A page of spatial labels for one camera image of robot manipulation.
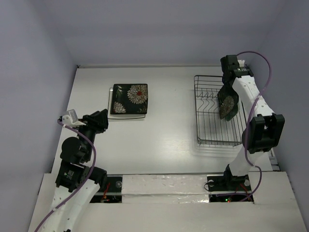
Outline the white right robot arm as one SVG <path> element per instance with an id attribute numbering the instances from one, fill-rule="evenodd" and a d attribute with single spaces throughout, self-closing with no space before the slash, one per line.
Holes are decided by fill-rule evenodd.
<path id="1" fill-rule="evenodd" d="M 221 184 L 234 189 L 245 180 L 255 162 L 279 143 L 285 118 L 266 103 L 252 70 L 236 55 L 220 59 L 223 86 L 218 93 L 220 119 L 230 121 L 242 104 L 248 116 L 236 158 L 226 167 Z"/>

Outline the dark patterned plate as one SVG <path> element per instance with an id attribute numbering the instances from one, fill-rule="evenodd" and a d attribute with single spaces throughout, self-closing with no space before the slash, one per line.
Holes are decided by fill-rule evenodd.
<path id="1" fill-rule="evenodd" d="M 112 115 L 145 115 L 148 112 L 147 84 L 114 84 L 112 88 Z"/>

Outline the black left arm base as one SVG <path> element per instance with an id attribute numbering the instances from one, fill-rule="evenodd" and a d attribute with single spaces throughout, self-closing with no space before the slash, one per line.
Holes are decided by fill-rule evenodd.
<path id="1" fill-rule="evenodd" d="M 108 175 L 107 182 L 103 191 L 107 191 L 108 194 L 120 194 L 123 186 L 122 175 Z"/>

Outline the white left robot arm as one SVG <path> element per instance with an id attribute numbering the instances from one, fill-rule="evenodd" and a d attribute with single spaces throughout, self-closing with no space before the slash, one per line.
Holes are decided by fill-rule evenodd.
<path id="1" fill-rule="evenodd" d="M 74 231 L 93 196 L 107 185 L 106 170 L 95 166 L 94 140 L 108 128 L 108 111 L 78 118 L 75 110 L 68 110 L 57 122 L 77 135 L 61 145 L 61 164 L 50 211 L 35 229 L 37 232 Z"/>

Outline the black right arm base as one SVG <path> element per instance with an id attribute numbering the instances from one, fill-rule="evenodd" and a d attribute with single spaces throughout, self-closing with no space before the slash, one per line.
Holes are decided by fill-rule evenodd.
<path id="1" fill-rule="evenodd" d="M 235 176 L 232 175 L 229 165 L 227 165 L 223 175 L 210 175 L 207 176 L 208 190 L 213 191 L 236 191 L 241 184 L 249 180 L 248 175 Z"/>

